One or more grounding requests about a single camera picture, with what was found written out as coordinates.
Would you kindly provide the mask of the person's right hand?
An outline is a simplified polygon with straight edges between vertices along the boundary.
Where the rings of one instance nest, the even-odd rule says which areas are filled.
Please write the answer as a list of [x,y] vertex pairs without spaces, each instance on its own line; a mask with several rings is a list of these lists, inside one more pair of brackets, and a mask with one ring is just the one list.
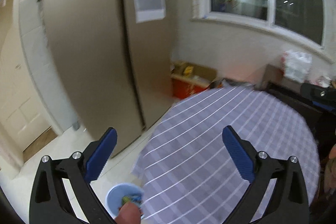
[[331,189],[335,189],[336,181],[336,145],[333,146],[329,153],[329,159],[325,167],[324,191],[327,193]]

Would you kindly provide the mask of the person's left hand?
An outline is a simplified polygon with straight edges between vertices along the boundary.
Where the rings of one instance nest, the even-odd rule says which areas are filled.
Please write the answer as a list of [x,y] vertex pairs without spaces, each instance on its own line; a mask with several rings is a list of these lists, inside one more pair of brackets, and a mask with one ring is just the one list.
[[127,202],[114,220],[117,224],[140,224],[141,212],[136,204]]

